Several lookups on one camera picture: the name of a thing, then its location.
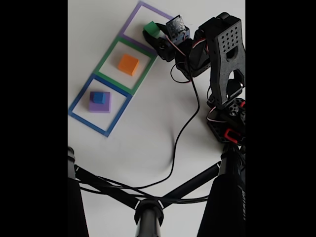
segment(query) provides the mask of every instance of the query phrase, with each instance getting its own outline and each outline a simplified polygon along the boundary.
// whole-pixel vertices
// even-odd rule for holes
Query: cube
[[[111,112],[111,94],[109,92],[103,92],[105,94],[105,102],[103,104],[95,103],[93,101],[94,94],[98,92],[90,93],[89,111],[92,113],[110,113]]]
[[[137,58],[124,54],[118,65],[118,69],[130,76],[133,76],[136,73],[138,65],[139,60]]]
[[[93,93],[93,102],[97,103],[97,104],[104,104],[105,93],[104,92],[94,92]]]
[[[160,32],[160,28],[153,21],[144,26],[144,30],[147,31],[149,35],[155,38],[157,38]]]

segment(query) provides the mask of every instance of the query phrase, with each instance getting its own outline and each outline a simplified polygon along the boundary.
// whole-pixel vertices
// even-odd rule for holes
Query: tripod
[[[121,189],[100,187],[96,183],[111,185],[102,178],[75,165],[74,150],[68,147],[68,236],[87,237],[88,231],[83,210],[79,183],[76,178],[90,183],[94,188],[107,192],[108,196],[135,209],[136,237],[161,237],[163,210],[170,203],[157,199],[136,197]],[[229,143],[225,145],[221,162],[167,193],[164,198],[182,198],[209,180],[213,182],[197,237],[245,236],[245,183],[241,178],[245,166],[243,148]]]

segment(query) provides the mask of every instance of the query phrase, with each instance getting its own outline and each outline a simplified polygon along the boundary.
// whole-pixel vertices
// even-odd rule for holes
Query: purple square outline
[[[111,112],[111,94],[109,92],[104,92],[105,103],[97,104],[93,102],[93,93],[94,92],[90,92],[89,111],[93,113],[110,113]]]
[[[148,8],[149,10],[171,20],[173,19],[172,16],[158,10],[157,8],[148,5],[147,3],[143,2],[143,1],[139,1],[138,4],[136,5],[135,9],[133,10],[132,14],[129,16],[129,18],[127,19],[127,21],[125,22],[125,24],[123,25],[121,31],[119,32],[119,36],[121,36],[122,38],[132,42],[133,44],[137,45],[138,47],[141,47],[142,49],[146,50],[147,52],[150,52],[153,55],[157,55],[157,52],[153,49],[153,48],[149,48],[146,45],[143,45],[142,43],[124,35],[124,32],[126,31],[127,27],[129,26],[129,24],[131,23],[131,21],[133,20],[134,16],[136,15],[136,13],[138,12],[138,10],[141,8],[141,6]]]

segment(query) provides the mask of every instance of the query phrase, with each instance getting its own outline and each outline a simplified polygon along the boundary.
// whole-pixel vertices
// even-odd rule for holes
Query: white table surface
[[[68,0],[68,107],[108,49],[137,0]],[[223,11],[242,20],[245,44],[245,0],[146,1],[170,15],[181,14],[193,37],[199,25]],[[156,60],[116,127],[107,138],[68,116],[68,146],[76,163],[96,175],[142,186],[168,175],[175,138],[197,108],[191,84],[170,78],[173,62]],[[183,78],[174,70],[175,78]],[[163,196],[220,160],[222,145],[206,125],[206,91],[210,71],[195,79],[199,114],[183,132],[174,173],[163,184],[145,189]],[[209,194],[212,181],[186,198]],[[115,199],[82,191],[91,237],[132,237],[135,211]],[[164,210],[162,237],[194,237],[206,203],[173,204]]]

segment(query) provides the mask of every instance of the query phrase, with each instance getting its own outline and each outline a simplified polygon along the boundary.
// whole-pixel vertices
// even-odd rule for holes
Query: wire
[[[208,93],[209,93],[209,90],[211,89],[211,85],[209,85],[209,88],[207,90],[207,93],[206,93],[206,96],[207,96],[207,100],[209,100],[209,96],[208,96]]]
[[[173,70],[173,68],[174,68],[176,65],[178,65],[178,64],[180,64],[180,63],[184,63],[184,62],[175,63],[175,64],[173,65],[173,67],[171,68],[171,70],[170,70],[170,76],[171,76],[171,78],[172,78],[175,82],[181,83],[181,84],[185,84],[185,83],[191,82],[191,81],[189,81],[189,80],[188,80],[188,81],[177,81],[177,80],[175,80],[175,79],[173,78],[172,70]]]
[[[208,118],[209,114],[212,113],[215,109],[216,109],[216,106],[214,106],[213,109],[211,109],[211,111],[208,112],[206,119],[211,122],[226,122],[226,121],[218,121],[218,120],[213,120],[213,119]]]
[[[196,42],[195,44],[193,44],[192,48],[195,48],[199,43],[202,43],[202,42],[204,42],[204,41],[206,41],[206,38],[200,39],[198,42]]]
[[[105,192],[99,192],[99,191],[95,191],[95,190],[91,190],[91,189],[86,189],[83,187],[80,187],[80,189],[84,190],[86,192],[89,192],[89,193],[93,193],[93,194],[109,195],[108,193],[105,193]],[[133,194],[130,194],[130,195],[135,197],[135,198],[147,198],[147,196],[144,196],[144,195],[133,195]],[[160,200],[163,202],[185,204],[185,203],[197,203],[197,202],[207,201],[208,196],[198,197],[198,198],[181,198],[181,199],[167,198],[167,197],[155,197],[155,196],[150,196],[150,198]]]
[[[186,55],[169,39],[168,35],[166,35],[166,39],[169,41],[169,43],[175,47],[183,56],[186,57]]]

